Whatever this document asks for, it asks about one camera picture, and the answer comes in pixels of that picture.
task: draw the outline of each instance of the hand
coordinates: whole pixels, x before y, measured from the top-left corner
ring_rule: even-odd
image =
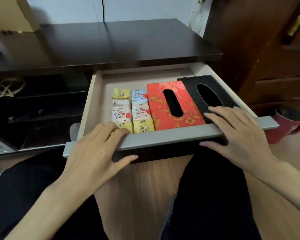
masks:
[[[220,128],[229,143],[224,146],[202,141],[200,145],[220,153],[254,176],[278,161],[269,148],[264,131],[245,110],[221,106],[209,107],[209,110],[213,113],[204,115]]]
[[[121,169],[138,158],[137,155],[112,161],[112,155],[122,137],[130,133],[114,123],[98,124],[89,134],[74,145],[68,157],[59,183],[68,185],[73,192],[90,197],[97,189],[115,176]]]

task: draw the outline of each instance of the white wall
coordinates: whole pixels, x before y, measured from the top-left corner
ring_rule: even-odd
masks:
[[[101,0],[28,0],[41,24],[102,22]],[[131,21],[177,18],[189,26],[189,13],[197,0],[104,0],[105,21]],[[204,4],[203,36],[212,0]],[[201,12],[194,10],[197,23]]]

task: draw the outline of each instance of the yellow tissue pack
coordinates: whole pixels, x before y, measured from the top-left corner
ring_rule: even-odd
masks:
[[[130,89],[115,88],[112,99],[130,99]]]
[[[132,128],[132,122],[126,122],[126,123],[118,123],[115,122],[115,124],[121,129],[121,128],[127,128],[130,131],[130,134],[133,134],[133,128]]]
[[[134,127],[134,133],[155,131],[153,120],[151,118],[146,120],[134,120],[133,127]]]

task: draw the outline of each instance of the wooden cabinet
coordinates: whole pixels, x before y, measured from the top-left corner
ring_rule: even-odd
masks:
[[[298,19],[300,0],[213,1],[204,39],[224,56],[209,65],[259,116],[300,110]]]

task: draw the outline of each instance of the open drawer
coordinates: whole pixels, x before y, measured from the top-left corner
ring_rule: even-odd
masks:
[[[182,77],[211,75],[228,92],[233,100],[254,117],[256,114],[204,63],[166,65],[136,69],[98,71],[94,73],[78,134],[78,140],[91,132],[98,123],[111,121],[112,94],[114,88],[131,90],[147,89],[147,84],[176,81]],[[274,129],[278,124],[270,117],[257,117],[264,130]],[[222,137],[215,124],[205,124],[147,133],[129,134],[118,145],[113,161],[137,154],[137,162],[193,154],[199,141]],[[75,142],[67,142],[63,156],[68,157]]]

